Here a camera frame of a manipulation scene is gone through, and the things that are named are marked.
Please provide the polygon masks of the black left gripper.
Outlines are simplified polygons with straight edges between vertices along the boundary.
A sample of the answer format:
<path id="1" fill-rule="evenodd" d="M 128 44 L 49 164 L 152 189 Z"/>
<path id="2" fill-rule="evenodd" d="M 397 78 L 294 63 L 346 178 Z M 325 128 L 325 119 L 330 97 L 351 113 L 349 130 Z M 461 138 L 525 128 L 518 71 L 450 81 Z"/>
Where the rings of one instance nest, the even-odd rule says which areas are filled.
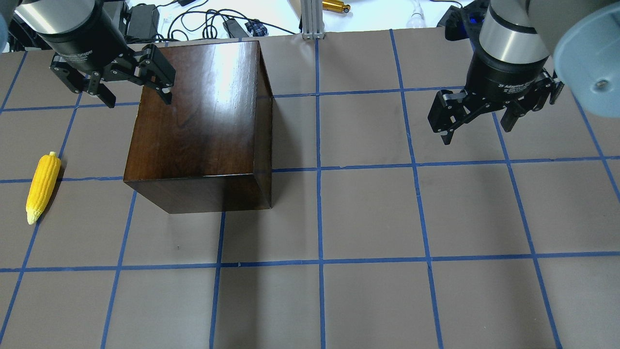
<path id="1" fill-rule="evenodd" d="M 117 98 L 102 79 L 131 81 L 138 68 L 142 85 L 155 90 L 164 104 L 172 104 L 176 70 L 159 47 L 142 47 L 137 62 L 102 5 L 41 7 L 37 34 L 55 51 L 49 68 L 69 91 L 85 92 L 114 108 Z"/>

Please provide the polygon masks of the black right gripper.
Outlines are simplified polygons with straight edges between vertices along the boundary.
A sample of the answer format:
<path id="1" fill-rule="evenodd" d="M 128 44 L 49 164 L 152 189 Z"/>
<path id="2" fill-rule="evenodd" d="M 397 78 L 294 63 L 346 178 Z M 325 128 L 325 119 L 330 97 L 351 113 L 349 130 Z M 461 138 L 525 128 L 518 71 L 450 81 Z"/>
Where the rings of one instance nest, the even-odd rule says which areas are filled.
<path id="1" fill-rule="evenodd" d="M 449 145 L 456 129 L 479 115 L 503 109 L 501 102 L 507 101 L 500 124 L 505 132 L 511 132 L 527 113 L 538 112 L 547 102 L 554 105 L 565 84 L 556 71 L 549 74 L 544 69 L 548 59 L 515 64 L 487 53 L 474 53 L 464 89 L 458 93 L 441 89 L 436 93 L 428 113 L 433 132 Z"/>

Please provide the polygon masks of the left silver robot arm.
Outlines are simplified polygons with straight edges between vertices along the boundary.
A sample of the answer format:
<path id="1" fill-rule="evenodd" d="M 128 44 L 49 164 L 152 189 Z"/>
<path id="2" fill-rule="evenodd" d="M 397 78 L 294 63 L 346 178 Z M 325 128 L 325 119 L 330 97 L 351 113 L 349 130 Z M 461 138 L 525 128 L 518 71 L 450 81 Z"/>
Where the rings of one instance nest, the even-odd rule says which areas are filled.
<path id="1" fill-rule="evenodd" d="M 164 104 L 172 103 L 172 64 L 154 44 L 141 51 L 130 48 L 101 0 L 3 0 L 2 46 L 14 16 L 53 49 L 49 69 L 71 92 L 93 95 L 114 108 L 117 98 L 106 82 L 128 81 L 155 90 Z"/>

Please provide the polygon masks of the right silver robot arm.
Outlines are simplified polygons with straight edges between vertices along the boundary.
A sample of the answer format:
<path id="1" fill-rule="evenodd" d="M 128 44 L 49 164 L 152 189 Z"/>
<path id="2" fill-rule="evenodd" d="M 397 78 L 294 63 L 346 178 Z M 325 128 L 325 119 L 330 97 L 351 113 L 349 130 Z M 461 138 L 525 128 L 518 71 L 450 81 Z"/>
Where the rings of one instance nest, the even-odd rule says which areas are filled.
<path id="1" fill-rule="evenodd" d="M 619 116 L 617 0 L 474 0 L 440 20 L 449 41 L 469 39 L 464 88 L 442 89 L 428 122 L 449 145 L 479 115 L 504 110 L 505 132 L 529 112 L 554 104 L 568 86 L 581 106 Z"/>

